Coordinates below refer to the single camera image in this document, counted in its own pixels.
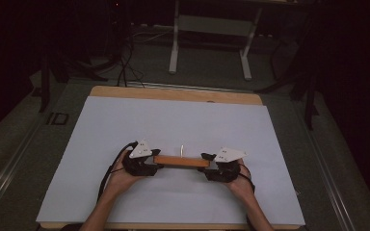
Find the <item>white board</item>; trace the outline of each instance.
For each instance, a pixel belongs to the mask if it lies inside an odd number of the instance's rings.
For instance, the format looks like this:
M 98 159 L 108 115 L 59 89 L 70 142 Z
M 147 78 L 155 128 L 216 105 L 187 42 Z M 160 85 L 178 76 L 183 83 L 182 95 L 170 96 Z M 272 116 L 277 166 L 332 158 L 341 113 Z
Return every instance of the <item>white board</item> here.
M 161 155 L 200 157 L 221 147 L 247 152 L 256 197 L 272 224 L 304 225 L 303 214 L 265 106 L 88 97 L 37 222 L 83 222 L 119 151 L 146 139 Z M 163 168 L 121 196 L 109 222 L 245 223 L 221 183 L 193 169 Z

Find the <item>finger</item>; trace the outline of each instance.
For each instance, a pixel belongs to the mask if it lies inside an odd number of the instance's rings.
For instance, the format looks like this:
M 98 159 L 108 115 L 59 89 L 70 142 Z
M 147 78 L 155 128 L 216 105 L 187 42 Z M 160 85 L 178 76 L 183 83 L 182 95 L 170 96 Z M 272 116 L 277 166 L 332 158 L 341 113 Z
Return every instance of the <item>finger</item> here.
M 243 159 L 242 159 L 242 158 L 238 159 L 238 160 L 237 160 L 237 163 L 239 163 L 239 164 L 241 164 L 241 165 L 244 165 L 244 164 L 245 164 L 245 163 L 243 162 Z
M 122 151 L 121 156 L 119 156 L 119 159 L 118 159 L 118 160 L 117 160 L 117 162 L 114 164 L 113 169 L 119 169 L 119 168 L 122 168 L 122 160 L 124 159 L 125 155 L 127 155 L 127 153 L 128 153 L 128 150 L 124 150 L 124 151 Z

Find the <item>wooden stick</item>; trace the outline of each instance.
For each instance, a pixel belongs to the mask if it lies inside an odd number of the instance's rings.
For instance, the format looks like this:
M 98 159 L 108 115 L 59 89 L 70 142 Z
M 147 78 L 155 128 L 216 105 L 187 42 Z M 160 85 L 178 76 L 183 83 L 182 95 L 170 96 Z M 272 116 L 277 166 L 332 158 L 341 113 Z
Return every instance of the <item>wooden stick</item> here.
M 199 158 L 181 158 L 174 156 L 154 156 L 154 163 L 170 166 L 209 167 L 210 162 Z

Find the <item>dark background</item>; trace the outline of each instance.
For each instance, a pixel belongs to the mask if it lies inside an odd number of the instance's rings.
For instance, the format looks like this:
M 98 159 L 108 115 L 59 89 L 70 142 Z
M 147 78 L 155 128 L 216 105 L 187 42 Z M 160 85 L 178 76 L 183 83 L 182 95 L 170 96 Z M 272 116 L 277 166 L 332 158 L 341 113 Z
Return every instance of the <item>dark background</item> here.
M 302 43 L 298 60 L 305 61 L 303 69 L 319 68 L 317 90 L 323 93 L 370 189 L 370 1 L 328 5 Z M 130 7 L 136 24 L 172 25 L 173 1 L 132 1 Z M 184 11 L 201 9 L 223 13 L 193 5 Z M 90 10 L 97 21 L 87 20 Z M 259 33 L 277 35 L 280 16 L 278 10 L 264 12 Z M 86 60 L 109 49 L 104 42 L 109 22 L 101 1 L 0 0 L 0 120 L 32 90 L 28 78 L 40 69 L 41 36 L 53 40 L 70 57 Z

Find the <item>floor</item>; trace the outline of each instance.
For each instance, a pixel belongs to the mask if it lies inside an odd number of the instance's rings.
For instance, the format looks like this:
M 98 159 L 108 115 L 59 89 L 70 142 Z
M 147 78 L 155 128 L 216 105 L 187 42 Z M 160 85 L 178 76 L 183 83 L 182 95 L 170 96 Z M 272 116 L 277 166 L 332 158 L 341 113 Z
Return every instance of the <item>floor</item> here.
M 235 46 L 186 39 L 180 43 L 177 72 L 169 74 L 171 37 L 169 33 L 150 41 L 134 37 L 129 87 L 253 93 L 275 82 L 270 54 L 277 42 L 272 38 L 253 41 L 249 54 L 253 80 L 247 82 Z M 67 84 L 52 80 L 51 103 L 44 113 L 38 113 L 40 99 L 29 95 L 0 123 L 0 230 L 37 228 L 40 204 L 86 97 L 95 85 L 114 86 L 120 70 L 116 65 L 98 73 L 108 82 L 94 82 L 70 71 Z M 39 76 L 31 77 L 37 85 Z M 313 117 L 314 130 L 309 131 L 303 119 L 304 102 L 290 100 L 290 90 L 286 86 L 261 97 L 304 213 L 306 227 L 299 230 L 370 230 L 370 193 L 323 95 L 316 94 L 318 115 Z M 47 123 L 50 113 L 69 114 L 69 120 L 66 125 L 51 125 Z

